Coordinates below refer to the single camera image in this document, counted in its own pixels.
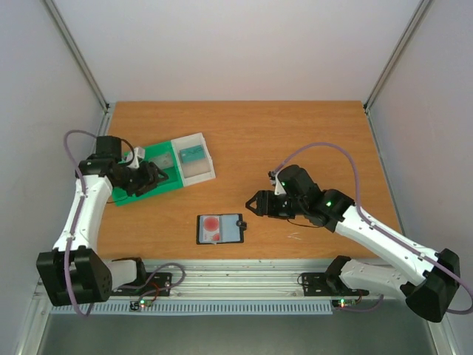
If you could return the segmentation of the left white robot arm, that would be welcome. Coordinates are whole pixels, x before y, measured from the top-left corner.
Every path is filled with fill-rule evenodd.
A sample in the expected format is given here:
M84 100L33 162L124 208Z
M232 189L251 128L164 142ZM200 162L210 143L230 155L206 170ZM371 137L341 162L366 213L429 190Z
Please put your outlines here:
M127 197L141 197L169 179L155 163L148 162L138 148L122 155L126 140L102 135L95 151L75 161L75 193L67 221L51 251L41 252L36 268L43 286L56 306L106 302L117 289L142 294L149 276L139 257L103 261L97 254L98 232L103 212L115 188Z

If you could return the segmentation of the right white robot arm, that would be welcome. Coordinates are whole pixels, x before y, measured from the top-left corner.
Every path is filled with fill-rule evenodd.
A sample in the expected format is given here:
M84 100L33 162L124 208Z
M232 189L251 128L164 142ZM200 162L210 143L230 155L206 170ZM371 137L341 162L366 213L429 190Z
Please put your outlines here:
M456 253L448 248L436 251L397 233L339 190L320 189L300 166L290 165L270 179L274 189L259 190L245 204L255 215L284 220L302 216L387 262L386 267L373 266L338 256L325 272L332 292L361 289L403 300L427 321L443 319L460 286Z

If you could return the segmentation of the black card holder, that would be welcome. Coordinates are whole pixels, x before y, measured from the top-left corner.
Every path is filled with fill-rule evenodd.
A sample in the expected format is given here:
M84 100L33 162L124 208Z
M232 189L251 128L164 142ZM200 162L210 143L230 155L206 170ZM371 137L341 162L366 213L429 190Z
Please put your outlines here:
M204 215L214 215L220 218L220 241L216 244L201 243L199 241L200 218ZM218 245L243 243L244 234L248 224L243 220L242 214L201 214L197 216L197 245Z

